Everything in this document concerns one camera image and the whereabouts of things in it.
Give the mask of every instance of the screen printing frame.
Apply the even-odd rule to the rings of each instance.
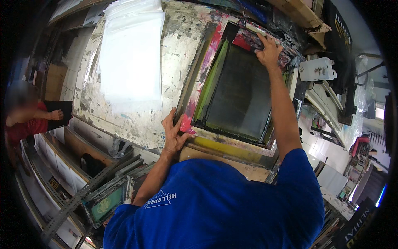
[[[200,94],[205,85],[206,78],[215,61],[215,55],[219,50],[219,45],[222,39],[226,38],[225,29],[228,23],[233,23],[239,28],[248,29],[252,32],[258,32],[262,35],[268,35],[273,37],[277,43],[283,46],[283,53],[290,58],[302,57],[301,54],[294,48],[287,46],[286,42],[282,42],[281,39],[276,38],[274,34],[266,30],[265,28],[245,20],[240,20],[234,16],[228,14],[222,14],[221,19],[215,28],[214,32],[207,30],[207,34],[203,37],[201,45],[199,46],[196,61],[193,62],[189,77],[184,85],[184,89],[178,104],[177,116],[183,115],[183,121],[181,123],[180,131],[193,134],[202,138],[209,139],[211,141],[231,145],[240,149],[244,149],[250,152],[254,152],[267,157],[273,157],[275,154],[276,141],[273,136],[273,128],[271,131],[269,142],[266,146],[259,146],[256,144],[248,143],[245,141],[237,140],[235,138],[214,133],[205,129],[196,127],[193,123],[193,117],[198,105]],[[290,97],[293,99],[294,90],[297,83],[297,76],[288,75],[287,78],[291,81],[288,82],[287,86],[290,92]]]
[[[101,186],[99,189],[93,191],[91,194],[89,194],[87,197],[85,197],[82,200],[84,211],[86,212],[90,223],[93,225],[95,229],[99,228],[116,210],[116,208],[122,205],[126,201],[126,193],[128,191],[127,183],[128,179],[126,176],[123,176],[121,178],[114,178],[111,181],[104,184],[103,186]],[[102,202],[105,198],[113,194],[119,188],[122,188],[122,190],[121,190],[121,199],[118,202],[118,204],[116,204],[113,208],[111,208],[108,212],[106,212],[98,221],[95,221],[92,208],[95,207],[100,202]]]

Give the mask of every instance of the man's left hand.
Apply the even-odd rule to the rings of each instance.
[[[170,111],[170,114],[162,122],[164,132],[166,133],[166,142],[164,144],[162,153],[169,153],[171,156],[173,156],[177,151],[181,150],[185,141],[189,137],[195,137],[189,133],[185,133],[182,136],[178,135],[183,115],[181,115],[176,125],[173,126],[173,119],[176,110],[177,109],[173,107],[173,109]]]

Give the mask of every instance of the printed design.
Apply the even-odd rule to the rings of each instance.
[[[163,190],[160,190],[154,197],[145,203],[144,208],[155,208],[158,206],[170,205],[170,200],[174,198],[177,198],[176,193],[164,193]]]

